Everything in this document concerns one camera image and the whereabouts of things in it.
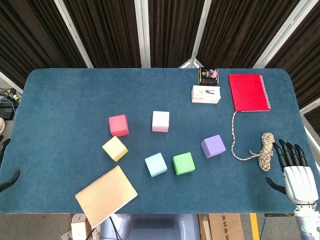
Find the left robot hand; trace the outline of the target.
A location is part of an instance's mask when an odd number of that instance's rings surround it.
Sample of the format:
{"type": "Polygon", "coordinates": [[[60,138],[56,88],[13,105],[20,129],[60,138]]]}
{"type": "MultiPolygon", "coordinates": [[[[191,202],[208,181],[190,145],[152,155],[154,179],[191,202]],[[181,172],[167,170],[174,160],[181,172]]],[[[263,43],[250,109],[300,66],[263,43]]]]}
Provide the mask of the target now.
{"type": "MultiPolygon", "coordinates": [[[[0,163],[2,163],[2,161],[3,161],[6,147],[8,146],[10,141],[11,141],[11,139],[8,138],[0,145],[0,163]]],[[[15,182],[18,180],[18,178],[20,176],[20,173],[21,173],[20,170],[16,170],[15,173],[13,174],[13,176],[11,177],[11,179],[9,179],[6,182],[1,183],[0,184],[0,192],[6,190],[7,188],[9,188],[11,186],[13,186],[15,184],[15,182]]]]}

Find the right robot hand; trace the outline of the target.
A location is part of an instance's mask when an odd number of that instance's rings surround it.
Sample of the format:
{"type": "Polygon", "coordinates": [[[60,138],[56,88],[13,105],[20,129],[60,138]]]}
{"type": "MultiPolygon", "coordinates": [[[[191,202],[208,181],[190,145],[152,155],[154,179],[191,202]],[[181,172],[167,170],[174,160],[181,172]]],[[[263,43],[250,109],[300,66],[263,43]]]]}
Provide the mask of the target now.
{"type": "Polygon", "coordinates": [[[298,144],[280,139],[272,144],[278,156],[285,185],[276,184],[266,177],[267,184],[284,194],[296,205],[314,205],[319,199],[316,181],[311,167],[308,166],[304,151],[298,144]]]}

